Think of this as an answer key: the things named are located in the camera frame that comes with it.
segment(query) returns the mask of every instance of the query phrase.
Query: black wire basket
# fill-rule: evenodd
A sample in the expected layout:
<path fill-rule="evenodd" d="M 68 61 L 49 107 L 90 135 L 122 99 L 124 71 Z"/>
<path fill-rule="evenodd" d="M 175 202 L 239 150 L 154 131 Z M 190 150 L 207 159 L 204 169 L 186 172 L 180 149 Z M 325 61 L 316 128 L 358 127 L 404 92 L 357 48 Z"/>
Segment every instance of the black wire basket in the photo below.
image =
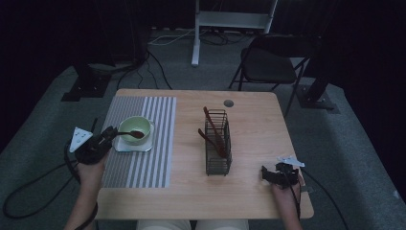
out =
<path fill-rule="evenodd" d="M 217 133 L 223 138 L 224 148 L 227 157 L 221 157 L 213 144 L 206 141 L 206 174 L 223 174 L 226 175 L 230 171 L 233 161 L 231 154 L 230 128 L 227 119 L 227 113 L 224 109 L 210 109 L 210 117 L 214 123 Z M 205 134 L 215 143 L 214 129 L 206 119 Z"/>

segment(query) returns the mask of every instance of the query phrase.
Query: placemat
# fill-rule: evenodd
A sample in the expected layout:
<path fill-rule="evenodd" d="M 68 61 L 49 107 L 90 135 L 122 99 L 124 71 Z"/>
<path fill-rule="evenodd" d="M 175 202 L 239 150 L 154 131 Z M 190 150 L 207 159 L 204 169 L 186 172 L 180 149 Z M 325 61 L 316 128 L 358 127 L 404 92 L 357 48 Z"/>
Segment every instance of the placemat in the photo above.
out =
<path fill-rule="evenodd" d="M 127 117 L 143 116 L 155 124 L 155 131 L 149 151 L 111 149 L 103 176 L 104 188 L 165 188 L 169 185 L 175 108 L 174 97 L 113 98 L 103 130 L 118 127 Z"/>

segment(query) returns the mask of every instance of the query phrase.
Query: green bowl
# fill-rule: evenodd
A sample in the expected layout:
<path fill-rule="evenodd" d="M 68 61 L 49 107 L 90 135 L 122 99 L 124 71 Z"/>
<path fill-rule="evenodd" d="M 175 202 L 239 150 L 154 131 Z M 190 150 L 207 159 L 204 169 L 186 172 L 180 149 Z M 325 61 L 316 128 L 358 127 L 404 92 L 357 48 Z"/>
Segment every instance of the green bowl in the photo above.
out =
<path fill-rule="evenodd" d="M 122 139 L 131 146 L 140 146 L 148 140 L 148 136 L 151 131 L 150 121 L 141 116 L 129 117 L 122 121 L 119 126 L 119 132 L 129 132 L 129 131 L 141 131 L 144 133 L 144 137 L 135 138 L 131 135 L 121 135 Z"/>

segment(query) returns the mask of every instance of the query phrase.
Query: white pants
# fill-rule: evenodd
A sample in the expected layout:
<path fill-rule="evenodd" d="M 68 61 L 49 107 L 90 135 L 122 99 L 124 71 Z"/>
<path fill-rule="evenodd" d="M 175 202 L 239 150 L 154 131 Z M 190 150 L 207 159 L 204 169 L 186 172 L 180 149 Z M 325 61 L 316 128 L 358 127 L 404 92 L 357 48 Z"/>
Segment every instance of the white pants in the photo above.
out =
<path fill-rule="evenodd" d="M 192 230 L 185 219 L 138 220 L 137 230 Z M 198 220 L 195 230 L 249 230 L 248 219 Z"/>

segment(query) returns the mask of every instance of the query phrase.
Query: table top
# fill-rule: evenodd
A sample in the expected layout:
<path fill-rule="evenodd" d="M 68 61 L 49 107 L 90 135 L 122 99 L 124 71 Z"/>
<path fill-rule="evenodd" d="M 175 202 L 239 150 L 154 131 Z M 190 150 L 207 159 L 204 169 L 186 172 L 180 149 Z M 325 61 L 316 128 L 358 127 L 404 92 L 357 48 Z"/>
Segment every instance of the table top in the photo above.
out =
<path fill-rule="evenodd" d="M 96 219 L 277 219 L 260 169 L 295 156 L 277 97 L 267 92 L 121 89 L 116 96 L 176 97 L 170 184 L 167 188 L 102 188 Z M 234 106 L 226 107 L 231 100 Z M 203 107 L 225 109 L 233 162 L 229 173 L 207 175 Z M 302 218 L 314 214 L 302 193 Z"/>

